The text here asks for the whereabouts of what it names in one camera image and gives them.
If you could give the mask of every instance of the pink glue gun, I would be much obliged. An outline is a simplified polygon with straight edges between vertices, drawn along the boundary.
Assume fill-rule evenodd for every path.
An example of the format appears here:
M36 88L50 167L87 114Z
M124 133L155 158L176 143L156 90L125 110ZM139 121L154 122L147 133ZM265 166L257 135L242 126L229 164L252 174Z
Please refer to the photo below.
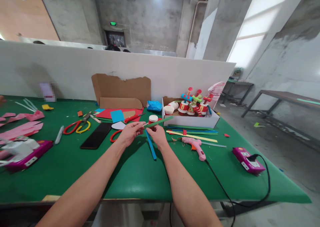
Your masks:
M191 150L196 150L198 152L199 159L201 161L206 160L206 155L204 154L204 152L200 148L201 140L195 140L193 138L188 138L188 137L183 137L183 138L178 138L178 139L180 139L182 142L184 142L186 144L191 144L191 146L192 146Z

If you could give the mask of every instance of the concrete floor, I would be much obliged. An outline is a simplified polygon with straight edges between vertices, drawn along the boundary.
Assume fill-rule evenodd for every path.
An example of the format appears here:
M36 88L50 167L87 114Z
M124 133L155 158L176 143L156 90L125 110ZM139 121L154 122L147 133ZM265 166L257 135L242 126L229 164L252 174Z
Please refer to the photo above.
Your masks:
M276 204L248 214L237 216L234 227L264 227L264 226L319 226L320 223L320 149L306 146L287 133L271 126L253 112L241 118L244 109L230 105L226 107L219 103L216 110L254 147L262 152L275 166L282 169L292 181L300 186L311 198L312 204ZM255 128L259 122L265 128ZM160 209L161 204L136 206L141 210ZM158 221L144 221L145 226L170 226L169 207L165 204ZM183 226L174 207L172 210L172 225ZM223 220L223 226L230 226L232 219Z

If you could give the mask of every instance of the white partition wall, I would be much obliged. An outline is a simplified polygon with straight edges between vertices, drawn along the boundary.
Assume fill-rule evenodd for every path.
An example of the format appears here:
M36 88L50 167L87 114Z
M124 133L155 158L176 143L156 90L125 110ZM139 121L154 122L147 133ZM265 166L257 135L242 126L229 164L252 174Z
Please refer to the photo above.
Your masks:
M235 63L0 41L0 94L41 97L40 81L55 81L57 97L95 100L91 76L151 79L152 100L179 97L188 87L226 82Z

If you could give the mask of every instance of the yellow paper strip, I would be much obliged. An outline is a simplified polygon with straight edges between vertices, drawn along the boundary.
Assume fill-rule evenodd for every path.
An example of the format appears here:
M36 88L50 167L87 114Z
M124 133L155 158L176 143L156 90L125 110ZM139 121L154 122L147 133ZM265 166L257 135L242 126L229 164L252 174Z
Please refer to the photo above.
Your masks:
M213 140L213 139L208 139L208 138L204 138L204 137L198 137L198 136L194 136L194 135L183 135L182 133L172 132L172 131L169 131L169 130L167 130L167 133L176 134L176 135L182 135L182 136L185 136L185 137L190 137L190 138L195 138L195 139L211 141L211 142L215 142L215 143L218 142L218 141Z

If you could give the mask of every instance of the white box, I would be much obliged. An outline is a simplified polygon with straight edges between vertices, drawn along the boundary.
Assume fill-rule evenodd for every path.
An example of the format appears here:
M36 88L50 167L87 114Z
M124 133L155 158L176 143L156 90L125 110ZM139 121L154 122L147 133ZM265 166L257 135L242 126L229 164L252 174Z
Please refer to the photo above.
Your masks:
M163 105L163 98L162 98L162 118L165 119L169 117L168 115L164 115L164 105ZM192 126L192 127L205 127L205 128L214 128L219 121L220 117L211 110L212 115L209 115L207 111L207 116L203 117L189 117L189 116L173 116L173 119L170 119L166 122L163 122L163 126L168 126L169 124L173 125L184 125L184 126Z

